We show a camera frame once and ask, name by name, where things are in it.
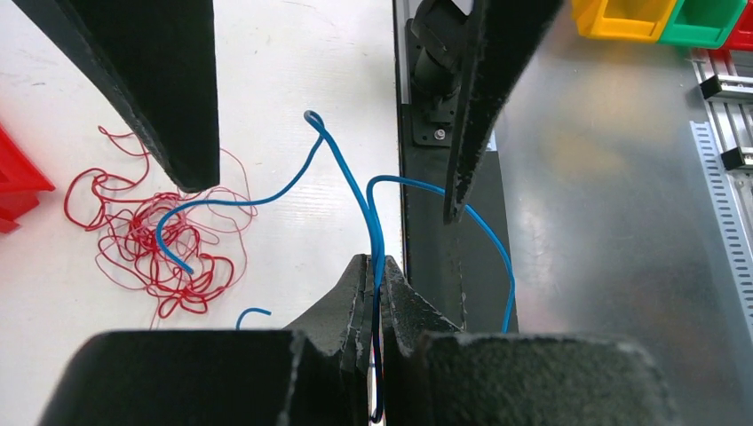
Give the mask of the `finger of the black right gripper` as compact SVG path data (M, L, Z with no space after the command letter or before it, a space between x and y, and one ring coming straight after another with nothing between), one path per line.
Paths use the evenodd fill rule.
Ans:
M563 7L559 0L475 1L466 31L443 222L457 222L512 90Z
M19 1L186 193L220 183L211 0Z

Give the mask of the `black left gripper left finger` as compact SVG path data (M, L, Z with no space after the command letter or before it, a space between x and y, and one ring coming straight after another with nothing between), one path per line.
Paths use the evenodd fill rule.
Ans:
M113 331L69 361L43 425L365 425L369 258L288 326Z

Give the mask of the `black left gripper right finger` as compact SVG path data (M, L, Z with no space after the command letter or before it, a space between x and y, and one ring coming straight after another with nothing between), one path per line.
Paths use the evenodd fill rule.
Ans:
M673 425L660 370L602 335L461 331L387 259L381 285L390 425Z

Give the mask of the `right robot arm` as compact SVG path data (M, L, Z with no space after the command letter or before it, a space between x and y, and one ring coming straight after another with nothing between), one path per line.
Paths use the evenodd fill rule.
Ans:
M443 217L459 219L498 115L560 9L558 1L423 1L411 32L422 92L457 94ZM20 1L21 11L99 89L189 193L219 183L210 1ZM447 75L448 87L433 83Z

